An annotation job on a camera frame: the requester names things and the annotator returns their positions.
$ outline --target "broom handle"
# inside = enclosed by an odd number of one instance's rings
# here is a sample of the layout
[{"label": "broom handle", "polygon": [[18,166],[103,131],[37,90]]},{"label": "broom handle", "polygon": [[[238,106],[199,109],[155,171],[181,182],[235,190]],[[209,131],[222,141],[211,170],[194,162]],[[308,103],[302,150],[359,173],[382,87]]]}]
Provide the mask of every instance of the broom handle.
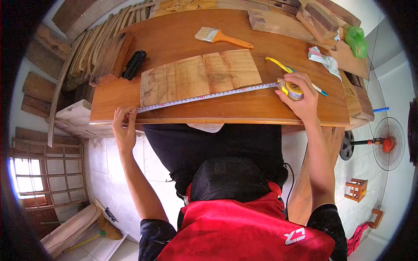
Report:
[{"label": "broom handle", "polygon": [[84,245],[85,243],[87,243],[87,242],[89,242],[89,241],[91,241],[91,240],[93,240],[93,239],[95,239],[95,238],[97,238],[97,237],[99,237],[99,236],[100,236],[100,234],[97,234],[96,236],[92,237],[91,239],[87,239],[87,240],[86,240],[86,241],[84,241],[83,243],[80,243],[80,244],[78,244],[78,245],[75,245],[75,246],[73,246],[73,247],[70,247],[70,248],[68,248],[68,249],[64,250],[64,252],[70,251],[70,250],[72,250],[72,249],[74,249],[74,248],[76,248],[76,247],[79,247],[79,246],[81,246],[81,245]]}]

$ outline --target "electric fan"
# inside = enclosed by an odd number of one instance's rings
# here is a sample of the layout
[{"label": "electric fan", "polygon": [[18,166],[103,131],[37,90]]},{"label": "electric fan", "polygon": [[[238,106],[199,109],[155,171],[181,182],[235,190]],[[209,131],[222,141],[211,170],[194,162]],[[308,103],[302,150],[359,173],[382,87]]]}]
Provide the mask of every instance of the electric fan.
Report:
[{"label": "electric fan", "polygon": [[383,170],[394,170],[401,162],[405,151],[405,136],[399,122],[386,117],[376,127],[374,138],[369,140],[354,141],[354,135],[347,131],[343,137],[340,149],[340,157],[349,160],[356,145],[372,145],[376,162]]}]

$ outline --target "brush bristles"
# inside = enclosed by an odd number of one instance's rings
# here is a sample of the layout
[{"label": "brush bristles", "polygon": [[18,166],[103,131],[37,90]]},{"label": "brush bristles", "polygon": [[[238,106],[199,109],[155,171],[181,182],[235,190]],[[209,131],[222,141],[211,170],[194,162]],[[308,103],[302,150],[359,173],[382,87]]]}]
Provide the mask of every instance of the brush bristles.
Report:
[{"label": "brush bristles", "polygon": [[212,29],[212,27],[202,27],[200,28],[199,32],[196,33],[194,36],[195,39],[204,41],[206,35],[209,33],[209,31]]}]

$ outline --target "wooden table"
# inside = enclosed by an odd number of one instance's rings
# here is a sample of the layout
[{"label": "wooden table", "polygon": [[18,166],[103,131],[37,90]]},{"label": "wooden table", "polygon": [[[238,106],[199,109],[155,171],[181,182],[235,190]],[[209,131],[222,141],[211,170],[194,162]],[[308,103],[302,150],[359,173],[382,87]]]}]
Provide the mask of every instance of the wooden table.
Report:
[{"label": "wooden table", "polygon": [[[242,49],[226,43],[207,43],[194,39],[202,27],[221,29],[228,36],[251,43],[250,50],[264,84],[282,78],[284,71],[266,61],[275,58],[299,72],[329,96],[319,96],[318,116],[323,126],[349,125],[347,103],[340,79],[322,64],[308,60],[312,44],[294,38],[254,31],[248,14],[242,10],[194,10],[159,16],[124,28],[135,38],[126,55],[125,64],[137,50],[145,50],[147,58],[132,81],[118,79],[96,87],[91,123],[111,123],[119,106],[139,106],[140,74],[157,66],[204,53]],[[274,88],[196,101],[141,113],[137,123],[270,123],[302,125],[301,120],[279,99]]]}]

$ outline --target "paint brush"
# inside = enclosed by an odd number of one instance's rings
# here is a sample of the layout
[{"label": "paint brush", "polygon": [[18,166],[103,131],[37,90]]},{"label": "paint brush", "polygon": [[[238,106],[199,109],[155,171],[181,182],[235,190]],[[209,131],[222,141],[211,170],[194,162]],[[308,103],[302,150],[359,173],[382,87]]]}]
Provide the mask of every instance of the paint brush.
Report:
[{"label": "paint brush", "polygon": [[199,32],[194,36],[195,39],[205,42],[214,43],[217,41],[226,41],[238,46],[242,46],[245,48],[254,48],[254,46],[250,43],[247,43],[243,40],[232,38],[229,36],[224,35],[221,30],[215,29],[212,27],[202,27],[200,28]]}]

